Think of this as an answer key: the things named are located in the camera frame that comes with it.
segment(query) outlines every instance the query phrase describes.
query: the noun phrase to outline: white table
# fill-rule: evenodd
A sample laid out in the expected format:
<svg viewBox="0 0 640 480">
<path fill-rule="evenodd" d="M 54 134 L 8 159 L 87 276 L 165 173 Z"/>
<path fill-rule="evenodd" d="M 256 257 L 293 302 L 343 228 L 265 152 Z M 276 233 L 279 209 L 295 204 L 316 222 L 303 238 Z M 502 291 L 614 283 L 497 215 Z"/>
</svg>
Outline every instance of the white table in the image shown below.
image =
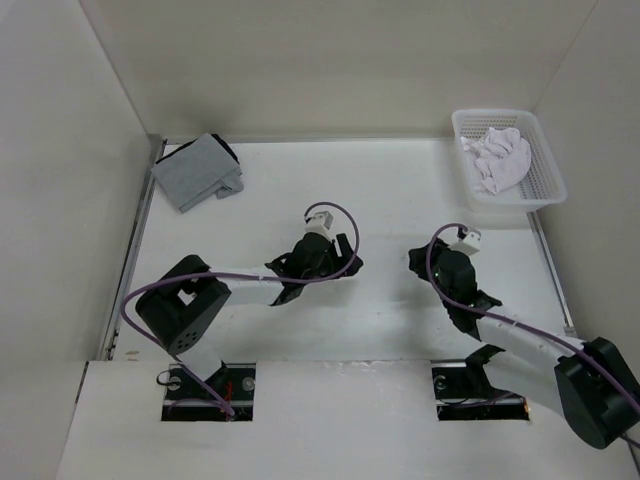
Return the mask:
<svg viewBox="0 0 640 480">
<path fill-rule="evenodd" d="M 557 415 L 439 422 L 429 362 L 260 362 L 245 423 L 160 422 L 154 362 L 92 362 L 57 480 L 637 480 Z"/>
<path fill-rule="evenodd" d="M 228 270 L 270 261 L 301 238 L 302 212 L 318 200 L 353 213 L 364 268 L 309 286 L 289 305 L 226 308 L 215 319 L 205 340 L 225 361 L 258 361 L 251 423 L 160 422 L 163 392 L 154 378 L 168 358 L 121 326 L 115 359 L 129 361 L 90 365 L 58 480 L 638 478 L 622 441 L 593 450 L 535 404 L 530 422 L 437 420 L 425 360 L 465 357 L 480 346 L 407 268 L 407 251 L 440 225 L 482 230 L 483 250 L 473 257 L 482 289 L 534 325 L 556 332 L 564 325 L 527 217 L 471 214 L 451 142 L 233 148 L 244 171 L 241 194 L 180 215 L 155 190 L 132 288 L 191 253 Z M 333 229 L 351 235 L 338 214 Z"/>
<path fill-rule="evenodd" d="M 480 288 L 522 320 L 562 332 L 562 309 L 526 215 L 471 214 L 451 147 L 445 140 L 233 145 L 244 172 L 242 193 L 180 214 L 155 189 L 131 287 L 156 281 L 192 253 L 223 270 L 262 265 L 302 238 L 308 205 L 330 200 L 358 221 L 360 273 L 308 286 L 282 307 L 223 309 L 205 337 L 223 360 L 465 357 L 478 342 L 453 326 L 430 286 L 408 270 L 407 251 L 452 221 L 482 229 L 483 249 L 473 257 Z M 339 212 L 335 217 L 332 231 L 348 233 L 353 242 L 348 223 Z M 129 310 L 141 322 L 133 305 Z M 114 358 L 168 357 L 122 325 Z"/>
</svg>

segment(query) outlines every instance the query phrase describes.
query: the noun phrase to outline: white cloth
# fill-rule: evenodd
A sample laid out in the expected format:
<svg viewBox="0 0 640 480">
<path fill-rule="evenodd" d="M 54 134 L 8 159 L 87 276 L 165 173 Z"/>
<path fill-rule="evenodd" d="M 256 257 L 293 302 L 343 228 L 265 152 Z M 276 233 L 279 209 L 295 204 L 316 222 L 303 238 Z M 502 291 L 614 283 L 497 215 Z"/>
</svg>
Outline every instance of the white cloth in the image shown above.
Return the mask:
<svg viewBox="0 0 640 480">
<path fill-rule="evenodd" d="M 474 165 L 482 174 L 480 184 L 483 189 L 494 195 L 527 176 L 531 167 L 531 146 L 517 128 L 489 128 L 478 141 L 466 137 L 460 137 L 460 140 L 464 151 L 473 155 Z"/>
</svg>

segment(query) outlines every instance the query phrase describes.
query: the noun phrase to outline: gray cloth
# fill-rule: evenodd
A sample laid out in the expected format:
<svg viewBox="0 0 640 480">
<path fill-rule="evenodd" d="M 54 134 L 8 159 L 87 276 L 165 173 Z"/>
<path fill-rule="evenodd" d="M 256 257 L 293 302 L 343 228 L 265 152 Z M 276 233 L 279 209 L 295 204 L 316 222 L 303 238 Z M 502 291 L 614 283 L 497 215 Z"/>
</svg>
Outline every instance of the gray cloth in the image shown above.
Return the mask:
<svg viewBox="0 0 640 480">
<path fill-rule="evenodd" d="M 161 160 L 151 172 L 182 213 L 214 193 L 225 198 L 244 189 L 240 165 L 209 134 Z"/>
</svg>

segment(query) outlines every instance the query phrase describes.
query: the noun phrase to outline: robotic arm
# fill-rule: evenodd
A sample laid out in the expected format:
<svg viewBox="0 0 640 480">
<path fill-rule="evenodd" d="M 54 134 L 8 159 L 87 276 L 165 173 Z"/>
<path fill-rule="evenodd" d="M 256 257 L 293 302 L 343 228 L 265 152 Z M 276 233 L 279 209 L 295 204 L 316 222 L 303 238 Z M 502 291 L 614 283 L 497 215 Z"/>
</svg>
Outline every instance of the robotic arm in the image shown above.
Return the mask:
<svg viewBox="0 0 640 480">
<path fill-rule="evenodd" d="M 454 245 L 440 239 L 433 245 L 430 266 L 437 286 L 458 303 L 509 316 L 500 300 L 477 287 L 469 256 L 480 248 L 480 232 L 459 229 L 458 239 Z M 427 282 L 428 247 L 409 251 L 409 269 Z M 466 359 L 467 376 L 479 392 L 505 390 L 540 403 L 563 417 L 583 441 L 600 449 L 640 421 L 627 399 L 568 348 L 444 299 L 443 305 L 461 332 L 487 344 Z M 591 342 L 561 338 L 595 359 L 640 399 L 640 385 L 614 344 L 603 338 Z"/>
<path fill-rule="evenodd" d="M 305 235 L 293 250 L 251 270 L 235 270 L 236 276 L 255 277 L 256 281 L 215 277 L 198 278 L 173 283 L 146 292 L 136 302 L 136 312 L 171 355 L 180 360 L 210 386 L 219 383 L 224 363 L 213 345 L 201 341 L 218 312 L 233 305 L 280 306 L 300 296 L 305 285 L 290 280 L 313 280 L 342 270 L 353 257 L 347 236 L 336 235 L 340 254 L 329 234 L 333 217 L 320 212 L 306 219 Z M 363 265 L 356 257 L 341 275 L 351 277 Z M 209 265 L 197 255 L 183 258 L 162 279 L 208 272 Z M 275 276 L 282 282 L 260 281 Z"/>
</svg>

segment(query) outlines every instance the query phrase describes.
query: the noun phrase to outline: plastic basket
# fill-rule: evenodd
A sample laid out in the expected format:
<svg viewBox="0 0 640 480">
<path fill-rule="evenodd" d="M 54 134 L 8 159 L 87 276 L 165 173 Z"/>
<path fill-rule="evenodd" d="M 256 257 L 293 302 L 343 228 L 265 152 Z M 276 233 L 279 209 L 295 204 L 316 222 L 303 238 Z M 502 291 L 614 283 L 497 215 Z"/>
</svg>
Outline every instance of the plastic basket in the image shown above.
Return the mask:
<svg viewBox="0 0 640 480">
<path fill-rule="evenodd" d="M 458 110 L 451 119 L 455 145 L 469 207 L 480 213 L 526 213 L 567 199 L 567 189 L 536 116 L 523 110 Z M 477 140 L 489 127 L 515 127 L 531 145 L 531 168 L 516 186 L 493 195 L 477 191 L 481 174 L 462 149 L 460 136 Z"/>
</svg>

